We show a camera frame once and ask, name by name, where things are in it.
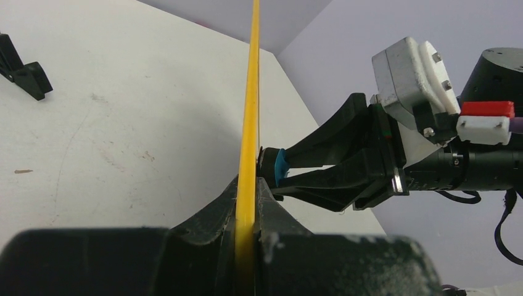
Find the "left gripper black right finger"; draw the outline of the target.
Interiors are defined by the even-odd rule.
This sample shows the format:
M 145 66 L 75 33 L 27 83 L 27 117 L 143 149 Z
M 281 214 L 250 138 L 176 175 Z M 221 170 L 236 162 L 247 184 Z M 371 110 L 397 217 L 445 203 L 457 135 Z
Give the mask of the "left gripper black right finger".
M 348 295 L 342 274 L 347 240 L 313 234 L 257 178 L 255 220 L 257 295 Z

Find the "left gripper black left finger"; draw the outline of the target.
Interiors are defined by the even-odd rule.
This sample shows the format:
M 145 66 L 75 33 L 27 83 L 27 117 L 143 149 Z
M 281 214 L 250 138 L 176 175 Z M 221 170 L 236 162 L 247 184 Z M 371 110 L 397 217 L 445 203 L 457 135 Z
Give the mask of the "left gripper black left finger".
M 237 179 L 196 214 L 170 229 L 155 295 L 234 295 Z

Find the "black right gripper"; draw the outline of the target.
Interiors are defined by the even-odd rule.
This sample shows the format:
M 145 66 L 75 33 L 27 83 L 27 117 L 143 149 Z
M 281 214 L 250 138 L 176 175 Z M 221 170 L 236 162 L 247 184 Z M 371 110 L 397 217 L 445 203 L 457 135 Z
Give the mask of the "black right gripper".
M 367 132 L 369 114 L 368 146 L 347 159 Z M 398 124 L 380 104 L 368 107 L 360 92 L 349 95 L 330 119 L 286 149 L 285 160 L 291 168 L 334 165 L 285 178 L 271 188 L 274 195 L 294 197 L 332 212 L 350 206 L 365 210 L 409 194 Z

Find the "yellow framed whiteboard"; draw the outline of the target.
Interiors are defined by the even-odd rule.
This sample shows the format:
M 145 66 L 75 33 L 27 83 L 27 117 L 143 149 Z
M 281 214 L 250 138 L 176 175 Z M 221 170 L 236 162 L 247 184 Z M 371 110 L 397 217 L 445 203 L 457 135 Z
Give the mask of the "yellow framed whiteboard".
M 235 285 L 237 295 L 255 293 L 254 222 L 259 134 L 260 1 L 254 0 L 236 195 Z

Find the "blue black whiteboard eraser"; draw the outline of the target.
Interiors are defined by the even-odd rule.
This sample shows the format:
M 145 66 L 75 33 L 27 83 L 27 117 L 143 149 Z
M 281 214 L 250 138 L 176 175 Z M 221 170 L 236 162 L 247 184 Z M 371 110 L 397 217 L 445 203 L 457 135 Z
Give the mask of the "blue black whiteboard eraser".
M 263 178 L 269 188 L 279 186 L 287 177 L 290 165 L 286 160 L 286 150 L 272 147 L 261 148 L 257 160 L 257 176 Z

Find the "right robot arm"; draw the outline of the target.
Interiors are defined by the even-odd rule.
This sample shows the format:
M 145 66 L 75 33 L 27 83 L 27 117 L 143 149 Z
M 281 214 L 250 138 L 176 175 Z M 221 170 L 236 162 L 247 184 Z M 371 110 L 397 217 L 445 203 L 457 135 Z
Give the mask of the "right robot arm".
M 460 96 L 430 43 L 403 39 L 373 57 L 378 93 L 351 94 L 288 149 L 260 153 L 276 199 L 340 212 L 434 191 L 476 204 L 482 191 L 522 191 L 522 50 L 486 49 Z

